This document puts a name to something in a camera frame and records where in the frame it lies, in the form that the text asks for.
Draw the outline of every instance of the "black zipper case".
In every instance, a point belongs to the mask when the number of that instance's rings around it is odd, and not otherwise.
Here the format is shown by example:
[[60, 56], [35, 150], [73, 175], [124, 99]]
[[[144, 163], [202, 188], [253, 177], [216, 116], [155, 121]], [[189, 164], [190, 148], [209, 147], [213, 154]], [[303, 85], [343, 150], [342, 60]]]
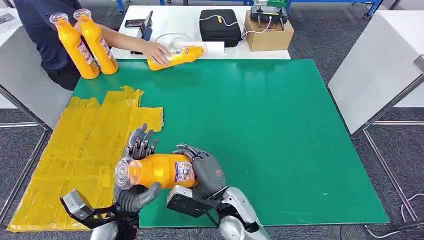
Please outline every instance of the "black zipper case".
[[231, 48], [237, 46], [242, 39], [240, 26], [232, 9], [203, 10], [199, 19], [200, 35], [203, 42], [225, 42], [225, 47]]

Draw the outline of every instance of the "plastic bottle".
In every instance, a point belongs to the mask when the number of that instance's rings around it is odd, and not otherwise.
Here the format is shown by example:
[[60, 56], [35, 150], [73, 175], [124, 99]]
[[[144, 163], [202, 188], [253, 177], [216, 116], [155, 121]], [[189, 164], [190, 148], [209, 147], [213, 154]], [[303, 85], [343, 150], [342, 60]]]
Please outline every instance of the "plastic bottle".
[[81, 34], [84, 36], [95, 59], [104, 74], [114, 74], [118, 71], [118, 63], [109, 49], [108, 44], [102, 37], [102, 29], [92, 20], [92, 13], [81, 8], [73, 13], [81, 26]]
[[149, 188], [154, 182], [159, 182], [162, 189], [175, 185], [193, 187], [196, 184], [193, 166], [184, 155], [160, 153], [142, 160], [125, 157], [116, 164], [115, 183], [121, 189], [134, 185]]
[[186, 46], [177, 50], [169, 51], [169, 65], [158, 65], [150, 59], [147, 59], [147, 64], [150, 70], [157, 71], [169, 68], [178, 64], [191, 63], [203, 55], [203, 48], [201, 46]]
[[99, 65], [81, 40], [81, 34], [69, 23], [68, 15], [63, 12], [54, 13], [50, 16], [50, 22], [56, 26], [59, 39], [81, 77], [96, 78], [100, 72]]

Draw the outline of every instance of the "brown box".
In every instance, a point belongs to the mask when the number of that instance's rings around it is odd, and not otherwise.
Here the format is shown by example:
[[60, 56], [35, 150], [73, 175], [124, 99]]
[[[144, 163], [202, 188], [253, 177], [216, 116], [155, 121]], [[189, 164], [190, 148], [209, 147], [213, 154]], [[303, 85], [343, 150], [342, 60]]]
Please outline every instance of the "brown box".
[[[244, 21], [244, 26], [248, 31], [262, 32], [266, 28], [268, 22], [262, 22], [260, 28], [258, 22], [251, 21], [250, 11], [246, 12], [246, 19]], [[281, 24], [273, 24], [271, 22], [270, 28], [275, 30], [266, 30], [263, 33], [249, 32], [247, 34], [247, 43], [251, 52], [257, 51], [278, 51], [278, 50], [287, 50], [292, 40], [293, 30], [292, 25], [289, 21], [284, 24], [284, 30], [281, 28]]]

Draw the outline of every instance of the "dark shirt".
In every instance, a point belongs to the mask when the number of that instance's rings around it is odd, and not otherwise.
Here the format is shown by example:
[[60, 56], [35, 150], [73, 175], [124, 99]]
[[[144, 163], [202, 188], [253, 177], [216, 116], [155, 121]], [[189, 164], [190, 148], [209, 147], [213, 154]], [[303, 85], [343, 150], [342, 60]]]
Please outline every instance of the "dark shirt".
[[80, 3], [77, 0], [14, 0], [14, 3], [23, 27], [41, 55], [41, 66], [50, 72], [73, 64], [49, 18], [54, 13], [65, 13], [74, 26], [77, 21], [73, 15], [81, 9]]

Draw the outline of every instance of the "gray carpet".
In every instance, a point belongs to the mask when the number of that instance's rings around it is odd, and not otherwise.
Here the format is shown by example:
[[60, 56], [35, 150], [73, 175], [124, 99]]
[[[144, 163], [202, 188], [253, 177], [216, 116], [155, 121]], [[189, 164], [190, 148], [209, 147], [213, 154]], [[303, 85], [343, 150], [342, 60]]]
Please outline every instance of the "gray carpet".
[[[117, 28], [122, 22], [121, 15], [115, 2], [104, 0], [81, 0], [81, 4], [92, 10], [93, 18], [98, 23], [111, 28]], [[132, 0], [125, 2], [128, 5], [158, 5], [156, 0]], [[174, 5], [181, 5], [181, 1], [172, 1]], [[191, 5], [223, 5], [234, 3], [213, 1], [191, 1]], [[363, 19], [365, 6], [361, 3], [352, 6], [350, 3], [294, 3], [290, 10], [290, 22], [295, 34], [289, 52], [292, 58], [313, 59], [323, 78], [328, 83], [332, 75], [349, 52], [369, 19]], [[423, 120], [422, 109], [394, 109], [384, 116], [386, 120]], [[0, 110], [0, 122], [22, 122], [22, 115], [14, 111]], [[424, 131], [417, 128], [372, 128], [370, 130], [376, 144], [384, 155], [399, 183], [407, 196], [417, 192], [424, 193]], [[0, 171], [7, 179], [0, 179], [3, 193], [0, 193], [0, 203], [5, 201], [7, 192], [11, 189], [14, 172], [22, 167], [24, 161], [31, 154], [32, 146], [41, 134], [37, 128], [21, 128], [1, 131], [0, 129]], [[393, 224], [402, 222], [400, 214], [401, 201], [385, 176], [383, 169], [365, 137], [361, 134], [352, 139], [360, 159], [369, 178], [379, 196], [390, 221]], [[15, 145], [25, 146], [14, 151]], [[19, 201], [15, 201], [12, 210], [5, 222], [10, 220]], [[417, 198], [413, 207], [419, 217], [424, 217], [424, 198]], [[387, 229], [386, 226], [372, 226], [375, 230]], [[266, 228], [272, 239], [275, 240], [371, 240], [362, 226], [307, 226], [307, 227], [269, 227]], [[7, 234], [1, 233], [0, 240], [82, 240], [89, 239], [89, 232], [26, 232]], [[142, 229], [137, 239], [140, 240], [221, 240], [217, 229]], [[405, 234], [396, 234], [385, 239], [412, 239]]]

